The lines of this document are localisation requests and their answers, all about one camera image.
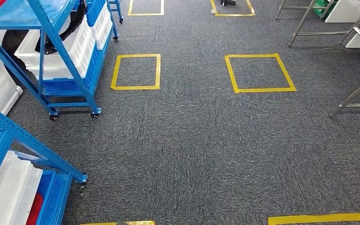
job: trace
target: floor marking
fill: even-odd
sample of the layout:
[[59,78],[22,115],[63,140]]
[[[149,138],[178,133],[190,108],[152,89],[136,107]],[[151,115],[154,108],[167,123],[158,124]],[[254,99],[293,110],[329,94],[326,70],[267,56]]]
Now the floor marking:
[[164,15],[165,0],[161,0],[161,12],[160,13],[132,13],[132,9],[133,9],[133,0],[130,0],[129,11],[127,12],[127,15]]
[[[231,66],[230,58],[271,58],[271,57],[275,58],[279,64],[279,67],[281,67],[282,73],[284,74],[285,79],[289,84],[288,88],[248,88],[248,89],[238,88],[237,81],[235,80],[235,76],[233,72],[233,67]],[[296,88],[293,85],[293,82],[278,53],[253,54],[253,55],[230,54],[230,55],[226,55],[224,58],[225,58],[225,63],[227,64],[228,74],[230,75],[231,84],[232,87],[234,88],[235,93],[296,91]]]
[[210,3],[212,5],[212,9],[215,12],[215,16],[253,16],[253,15],[256,15],[255,10],[252,7],[252,3],[250,3],[250,0],[246,0],[247,6],[249,6],[249,9],[250,9],[250,12],[251,12],[249,14],[221,14],[221,13],[218,13],[214,1],[215,0],[210,0]]
[[[116,86],[118,79],[118,72],[120,60],[122,58],[141,58],[141,57],[156,57],[157,63],[155,67],[155,85],[154,86]],[[118,55],[115,63],[114,74],[111,81],[111,88],[114,90],[157,90],[161,83],[161,55],[160,54],[133,54],[133,55]]]
[[[127,225],[155,225],[155,222],[152,220],[148,221],[130,221],[125,222]],[[117,223],[96,223],[96,224],[80,224],[80,225],[117,225]]]
[[360,213],[338,213],[338,214],[328,214],[328,215],[299,215],[299,216],[285,216],[285,217],[269,217],[268,225],[343,222],[343,221],[359,221],[360,222]]

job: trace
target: blue plastic bin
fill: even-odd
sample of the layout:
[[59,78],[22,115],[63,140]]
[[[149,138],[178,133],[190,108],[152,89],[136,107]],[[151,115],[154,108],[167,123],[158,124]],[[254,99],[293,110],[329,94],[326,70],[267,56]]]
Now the blue plastic bin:
[[51,225],[57,214],[64,181],[53,170],[44,170],[37,192],[44,198],[37,225]]
[[86,18],[88,25],[93,27],[101,9],[105,3],[105,0],[87,0],[88,7],[86,8]]

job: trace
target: blue metal shelf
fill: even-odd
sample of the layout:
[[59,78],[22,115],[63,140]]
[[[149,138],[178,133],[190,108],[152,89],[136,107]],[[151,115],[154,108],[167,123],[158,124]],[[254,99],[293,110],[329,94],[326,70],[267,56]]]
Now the blue metal shelf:
[[44,170],[42,174],[38,192],[44,197],[44,202],[37,221],[38,225],[60,225],[72,179],[85,183],[88,176],[0,113],[0,165],[13,142],[21,144],[37,155],[15,152],[19,159],[29,160],[34,164],[48,166],[60,171]]
[[[39,0],[58,32],[79,0]],[[7,0],[0,7],[0,30],[40,30],[41,22],[27,0]]]
[[[39,67],[39,81],[35,86],[32,80],[26,73],[14,62],[14,60],[3,50],[0,46],[0,60],[12,71],[12,73],[19,79],[21,83],[31,92],[31,94],[45,107],[49,112],[50,118],[57,119],[59,111],[57,107],[80,107],[88,106],[91,108],[92,117],[98,117],[101,109],[97,106],[94,99],[98,79],[101,73],[102,65],[107,51],[108,42],[106,41],[104,50],[99,53],[98,61],[92,62],[89,65],[87,75],[92,79],[92,84],[86,86],[83,79],[80,77],[74,63],[72,62],[68,52],[66,51],[63,42],[58,35],[58,32],[65,20],[69,16],[73,8],[77,8],[79,4],[83,4],[84,0],[7,0],[0,6],[0,29],[14,30],[14,29],[40,29],[41,30],[41,46],[40,46],[40,67]],[[118,40],[118,33],[113,23],[112,31],[115,40]],[[68,70],[70,71],[77,88],[69,89],[69,87],[58,90],[43,89],[43,64],[46,37],[49,37],[57,52],[63,59]],[[64,85],[63,82],[58,83],[57,87]],[[51,96],[66,96],[77,97],[82,96],[86,99],[85,102],[60,102],[52,103],[49,100]]]

